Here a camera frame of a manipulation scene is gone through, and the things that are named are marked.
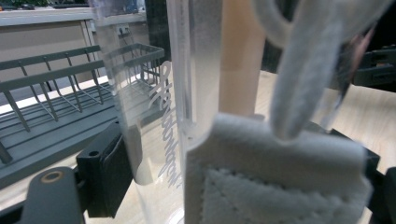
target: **stitching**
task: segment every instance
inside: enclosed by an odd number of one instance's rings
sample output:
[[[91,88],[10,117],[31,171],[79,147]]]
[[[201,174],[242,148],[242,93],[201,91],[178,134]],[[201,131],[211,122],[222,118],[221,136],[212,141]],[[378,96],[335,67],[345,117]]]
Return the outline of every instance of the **stitching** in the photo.
[[[228,200],[227,196],[218,188],[216,183],[210,177],[207,177],[207,178],[210,179],[210,184],[212,184],[212,186],[215,187],[219,191],[221,198],[223,198],[231,206],[231,208],[235,211],[235,213],[238,214],[238,216],[240,216],[242,219],[244,219],[246,221],[246,223],[254,223],[249,217],[245,217],[242,214],[242,212],[238,209],[238,207],[236,207],[230,200]]]
[[[323,199],[325,199],[327,201],[330,200],[329,199],[330,196],[333,196],[333,197],[338,198],[342,203],[349,203],[349,199],[348,199],[347,196],[330,195],[330,194],[325,194],[325,193],[320,192],[320,191],[304,191],[302,189],[286,188],[283,185],[269,183],[269,182],[267,182],[265,180],[260,180],[260,179],[257,179],[257,178],[253,178],[251,176],[242,175],[242,174],[237,173],[235,171],[231,171],[231,170],[224,169],[224,168],[216,168],[216,167],[207,166],[206,167],[206,172],[208,170],[215,170],[215,171],[218,171],[218,172],[220,172],[220,173],[222,173],[224,175],[232,175],[232,176],[235,176],[235,177],[238,177],[238,178],[245,178],[245,179],[247,179],[247,180],[249,180],[251,182],[254,182],[254,183],[258,184],[258,185],[266,185],[266,186],[273,187],[273,188],[276,188],[276,189],[280,189],[280,190],[283,190],[283,191],[293,189],[293,190],[296,190],[296,191],[298,191],[298,192],[300,192],[302,194],[317,193],[318,196],[322,197]],[[207,178],[208,177],[206,175],[204,175],[202,183],[205,183]],[[220,194],[221,198],[223,198],[225,201],[227,201],[229,203],[229,205],[238,214],[238,216],[243,218],[247,223],[256,223],[253,220],[251,220],[249,217],[243,216],[241,211],[230,200],[227,199],[226,194],[224,194],[220,190],[220,188],[218,188],[216,183],[213,180],[211,180],[211,179],[210,179],[210,184],[212,184],[219,191],[219,194]],[[204,219],[204,193],[205,193],[205,184],[203,184],[202,187],[201,187],[201,195],[200,195],[200,197],[201,197],[201,211],[200,211],[199,223],[203,223],[203,219]],[[331,216],[332,217],[334,216],[336,210],[337,209],[334,209],[334,211],[331,212]],[[326,213],[326,211],[315,210],[315,211],[310,212],[306,216],[299,216],[299,217],[296,217],[296,218],[292,218],[290,220],[279,220],[278,222],[276,222],[274,224],[286,224],[286,223],[292,222],[294,220],[304,221],[307,218],[310,218],[310,217],[313,217],[313,216],[320,216],[321,214],[324,214],[324,213]]]
[[[235,176],[237,178],[244,178],[244,179],[249,180],[250,182],[254,182],[255,184],[266,185],[266,186],[273,187],[275,189],[280,189],[280,190],[283,190],[283,191],[294,190],[294,191],[297,191],[297,192],[299,192],[301,194],[315,194],[316,193],[318,196],[320,196],[321,198],[323,198],[325,200],[330,200],[329,197],[336,197],[336,198],[338,198],[339,200],[341,200],[344,203],[348,203],[349,202],[349,199],[348,199],[348,197],[346,195],[332,195],[332,194],[327,194],[327,193],[323,193],[323,192],[316,191],[316,190],[309,191],[309,190],[303,190],[303,189],[297,189],[297,188],[287,188],[287,187],[285,187],[284,185],[281,185],[281,184],[270,183],[268,181],[261,180],[261,179],[258,179],[258,178],[254,178],[252,176],[243,175],[243,174],[237,173],[237,172],[232,171],[232,170],[228,170],[228,169],[224,169],[224,168],[213,168],[213,167],[207,167],[207,168],[208,169],[212,169],[212,170],[216,170],[216,171],[218,171],[220,173],[223,173],[224,175],[232,175],[232,176]]]
[[[205,193],[205,180],[206,177],[203,175],[202,178],[202,185],[201,185],[201,192],[200,192],[200,199],[201,199],[201,206],[200,206],[200,212],[199,212],[199,222],[198,223],[203,223],[204,221],[204,193]]]

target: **black bracket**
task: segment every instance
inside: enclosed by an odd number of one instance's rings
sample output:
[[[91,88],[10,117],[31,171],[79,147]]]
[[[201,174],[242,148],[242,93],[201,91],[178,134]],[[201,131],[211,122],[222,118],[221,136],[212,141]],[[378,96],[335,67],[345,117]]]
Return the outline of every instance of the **black bracket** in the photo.
[[[115,122],[77,156],[78,166],[57,167],[37,175],[27,198],[0,212],[0,223],[85,223],[90,217],[114,217],[133,174]]]
[[[396,48],[384,48],[364,54],[352,79],[355,86],[372,87],[396,82]]]
[[[331,134],[345,137],[336,130]],[[367,208],[373,212],[371,224],[396,224],[396,167],[389,168],[385,175],[376,170],[380,157],[366,148],[365,175],[370,180],[374,192]]]

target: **screw hole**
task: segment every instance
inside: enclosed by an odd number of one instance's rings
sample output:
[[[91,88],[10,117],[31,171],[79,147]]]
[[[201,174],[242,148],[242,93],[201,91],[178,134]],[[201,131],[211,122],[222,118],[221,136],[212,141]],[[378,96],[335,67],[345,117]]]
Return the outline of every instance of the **screw hole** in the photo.
[[[90,152],[90,154],[88,154],[88,155],[91,156],[91,157],[94,157],[94,156],[99,155],[99,152],[98,152],[98,151],[92,151],[92,152]]]
[[[53,171],[41,177],[41,182],[45,184],[53,183],[60,180],[63,175],[64,173],[62,173],[61,171]]]

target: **clear plastic container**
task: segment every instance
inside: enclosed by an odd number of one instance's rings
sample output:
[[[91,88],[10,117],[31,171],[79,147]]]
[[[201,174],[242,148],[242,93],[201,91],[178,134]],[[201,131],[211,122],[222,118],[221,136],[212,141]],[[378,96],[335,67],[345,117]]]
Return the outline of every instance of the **clear plastic container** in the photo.
[[[183,187],[171,64],[164,49],[144,38],[148,32],[139,33],[148,29],[146,11],[135,4],[91,0],[94,24],[145,221],[180,223]]]
[[[189,148],[220,111],[254,115],[264,33],[250,1],[168,0],[180,143]]]

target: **wooden floor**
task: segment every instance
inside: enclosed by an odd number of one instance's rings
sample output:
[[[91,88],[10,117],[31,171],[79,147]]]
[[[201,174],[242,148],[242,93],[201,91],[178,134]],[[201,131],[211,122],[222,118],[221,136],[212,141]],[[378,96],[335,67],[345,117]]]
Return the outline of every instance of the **wooden floor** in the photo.
[[[261,73],[256,111],[268,118],[268,105],[276,76]],[[396,166],[396,93],[352,86],[333,124],[334,129],[381,156],[379,171]],[[74,158],[58,165],[74,165]],[[28,180],[0,191],[0,209],[23,200]],[[134,184],[115,219],[87,219],[88,223],[144,223]],[[365,211],[360,224],[368,223]]]

